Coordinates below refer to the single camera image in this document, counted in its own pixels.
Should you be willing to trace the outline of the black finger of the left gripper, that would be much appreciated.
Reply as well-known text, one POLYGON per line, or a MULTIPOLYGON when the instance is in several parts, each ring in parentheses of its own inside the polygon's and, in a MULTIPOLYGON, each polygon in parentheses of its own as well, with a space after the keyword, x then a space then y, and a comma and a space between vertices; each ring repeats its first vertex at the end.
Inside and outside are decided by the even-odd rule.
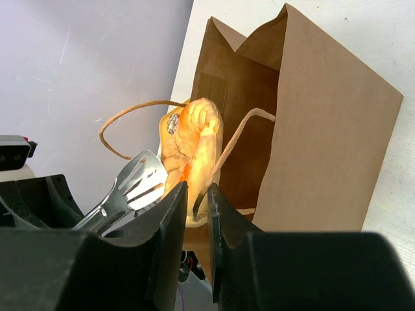
POLYGON ((83 218, 63 174, 1 182, 1 226, 70 229, 83 218))

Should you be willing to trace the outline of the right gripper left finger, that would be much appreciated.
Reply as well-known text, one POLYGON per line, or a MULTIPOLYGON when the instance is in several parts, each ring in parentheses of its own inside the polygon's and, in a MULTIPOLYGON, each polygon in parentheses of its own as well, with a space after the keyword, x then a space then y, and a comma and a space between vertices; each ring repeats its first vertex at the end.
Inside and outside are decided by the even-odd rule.
POLYGON ((187 184, 107 236, 1 230, 2 310, 173 310, 187 184))

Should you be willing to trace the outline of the sprinkled chocolate donut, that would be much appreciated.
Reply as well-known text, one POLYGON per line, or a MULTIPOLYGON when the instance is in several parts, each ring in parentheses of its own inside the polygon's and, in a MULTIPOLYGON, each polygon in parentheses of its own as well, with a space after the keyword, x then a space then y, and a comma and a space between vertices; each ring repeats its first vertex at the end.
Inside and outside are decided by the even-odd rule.
POLYGON ((170 135, 173 135, 177 128, 179 123, 180 115, 178 113, 172 114, 167 121, 167 131, 170 135))

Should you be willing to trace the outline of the brown paper bag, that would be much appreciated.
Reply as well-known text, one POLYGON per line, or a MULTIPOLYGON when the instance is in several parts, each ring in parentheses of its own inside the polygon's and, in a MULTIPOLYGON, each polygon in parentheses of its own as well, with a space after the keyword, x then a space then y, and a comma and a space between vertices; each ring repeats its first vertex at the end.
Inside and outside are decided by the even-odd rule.
MULTIPOLYGON (((191 98, 219 109, 215 183, 264 231, 360 231, 403 95, 293 6, 243 36, 207 21, 191 98)), ((184 248, 211 276, 208 225, 184 248)))

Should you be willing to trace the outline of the golden bread roll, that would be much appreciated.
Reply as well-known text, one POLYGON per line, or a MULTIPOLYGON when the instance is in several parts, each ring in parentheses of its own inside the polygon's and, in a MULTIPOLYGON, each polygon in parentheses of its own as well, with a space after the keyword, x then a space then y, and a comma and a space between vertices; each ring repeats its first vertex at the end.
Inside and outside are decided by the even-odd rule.
POLYGON ((161 163, 167 171, 164 195, 178 183, 187 183, 186 227, 207 223, 207 186, 220 173, 213 169, 222 153, 224 124, 218 107, 206 98, 183 108, 176 132, 161 149, 161 163))

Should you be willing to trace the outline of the metal serving tongs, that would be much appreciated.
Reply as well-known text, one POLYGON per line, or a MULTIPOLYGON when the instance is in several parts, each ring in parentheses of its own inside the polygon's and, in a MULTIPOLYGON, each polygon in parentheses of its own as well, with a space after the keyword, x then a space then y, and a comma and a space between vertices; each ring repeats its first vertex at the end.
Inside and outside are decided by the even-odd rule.
POLYGON ((133 157, 117 175, 111 191, 74 230, 101 234, 129 214, 139 216, 155 206, 164 194, 167 171, 150 150, 133 157))

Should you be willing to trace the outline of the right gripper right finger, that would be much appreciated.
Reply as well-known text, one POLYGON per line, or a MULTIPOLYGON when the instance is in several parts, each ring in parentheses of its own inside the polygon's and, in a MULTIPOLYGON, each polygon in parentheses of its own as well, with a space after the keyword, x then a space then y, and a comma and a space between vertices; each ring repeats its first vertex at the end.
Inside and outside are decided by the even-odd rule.
POLYGON ((220 310, 413 310, 414 289, 377 233, 265 232, 217 185, 207 193, 220 310))

